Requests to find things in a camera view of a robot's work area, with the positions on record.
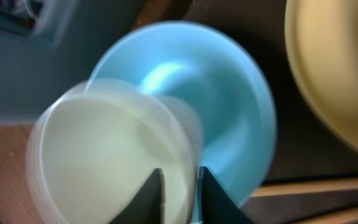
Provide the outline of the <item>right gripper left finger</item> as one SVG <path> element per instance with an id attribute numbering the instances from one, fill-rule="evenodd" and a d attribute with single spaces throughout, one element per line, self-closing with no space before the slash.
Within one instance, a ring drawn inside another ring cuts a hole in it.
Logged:
<path id="1" fill-rule="evenodd" d="M 165 207 L 162 169 L 154 169 L 128 206 L 109 224 L 161 224 Z"/>

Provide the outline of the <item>white plastic cup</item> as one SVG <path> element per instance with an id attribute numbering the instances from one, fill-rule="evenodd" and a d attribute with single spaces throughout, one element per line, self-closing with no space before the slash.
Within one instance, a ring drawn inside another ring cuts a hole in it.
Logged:
<path id="1" fill-rule="evenodd" d="M 160 199 L 159 223 L 189 223 L 202 146 L 199 118 L 179 98 L 81 82 L 35 123 L 27 182 L 45 223 L 109 223 L 142 197 Z"/>

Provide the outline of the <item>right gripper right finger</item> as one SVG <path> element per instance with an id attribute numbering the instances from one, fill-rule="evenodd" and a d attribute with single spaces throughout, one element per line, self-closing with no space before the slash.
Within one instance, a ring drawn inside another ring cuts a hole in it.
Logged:
<path id="1" fill-rule="evenodd" d="M 211 171 L 200 167 L 201 216 L 204 224 L 253 224 L 237 207 Z"/>

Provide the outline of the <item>light blue bowl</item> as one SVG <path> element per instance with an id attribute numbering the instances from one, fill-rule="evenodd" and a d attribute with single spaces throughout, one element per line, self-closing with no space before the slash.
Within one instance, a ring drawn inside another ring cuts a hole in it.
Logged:
<path id="1" fill-rule="evenodd" d="M 204 134 L 201 164 L 237 206 L 264 180 L 277 142 L 273 96 L 257 62 L 228 35 L 187 21 L 144 26 L 104 53 L 89 79 L 100 78 L 193 108 Z"/>

